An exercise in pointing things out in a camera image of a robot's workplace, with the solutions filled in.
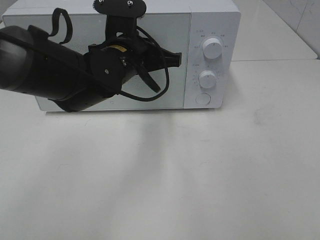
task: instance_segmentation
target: black cable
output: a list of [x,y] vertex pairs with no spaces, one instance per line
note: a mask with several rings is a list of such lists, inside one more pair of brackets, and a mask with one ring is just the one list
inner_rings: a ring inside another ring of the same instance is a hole
[[132,95],[132,94],[130,94],[128,92],[125,92],[125,91],[120,91],[119,94],[124,96],[124,97],[130,98],[130,99],[133,99],[133,100],[137,100],[137,101],[140,101],[140,102],[151,102],[151,101],[154,101],[154,100],[160,98],[161,96],[163,96],[168,91],[169,85],[170,85],[169,70],[168,70],[168,66],[167,66],[167,62],[166,62],[164,51],[162,50],[160,45],[157,43],[157,41],[154,40],[153,37],[150,36],[141,27],[136,26],[136,29],[138,29],[140,32],[142,32],[151,42],[153,42],[153,44],[157,47],[157,49],[159,50],[159,52],[161,54],[161,58],[163,60],[164,71],[165,71],[165,78],[166,78],[165,88],[163,89],[163,91],[161,91],[159,94],[157,94],[157,95],[155,95],[153,97],[139,97],[139,96]]

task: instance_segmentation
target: yellow label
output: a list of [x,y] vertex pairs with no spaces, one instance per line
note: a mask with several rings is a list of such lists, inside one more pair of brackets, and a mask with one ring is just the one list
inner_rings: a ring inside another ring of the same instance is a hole
[[123,53],[127,51],[126,48],[124,48],[123,46],[119,46],[119,45],[110,45],[109,48],[118,49],[119,51],[121,51]]

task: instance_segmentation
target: black strap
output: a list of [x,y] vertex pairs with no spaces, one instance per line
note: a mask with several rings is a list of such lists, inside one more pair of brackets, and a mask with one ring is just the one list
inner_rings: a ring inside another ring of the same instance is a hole
[[53,14],[52,14],[52,33],[49,35],[49,37],[53,37],[58,34],[58,32],[59,32],[59,19],[60,19],[61,14],[64,17],[65,23],[66,23],[65,39],[64,39],[64,41],[59,42],[59,44],[62,45],[62,44],[66,44],[66,43],[70,42],[70,40],[72,38],[73,31],[74,31],[74,29],[72,27],[72,22],[71,22],[70,16],[65,9],[56,8],[53,11]]

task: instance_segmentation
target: screw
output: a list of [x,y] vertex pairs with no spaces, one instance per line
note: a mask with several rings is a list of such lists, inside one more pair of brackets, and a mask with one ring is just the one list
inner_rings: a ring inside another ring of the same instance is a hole
[[125,61],[124,59],[122,59],[121,62],[122,62],[122,64],[123,64],[124,67],[127,66],[127,63],[126,63],[126,61]]

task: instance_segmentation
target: microwave knob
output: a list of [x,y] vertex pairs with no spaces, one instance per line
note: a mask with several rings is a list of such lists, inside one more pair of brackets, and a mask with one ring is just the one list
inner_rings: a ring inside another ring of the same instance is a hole
[[216,59],[222,54],[222,43],[218,38],[211,37],[204,41],[202,50],[207,59]]
[[211,70],[206,70],[199,75],[199,84],[204,89],[211,89],[217,84],[217,75]]

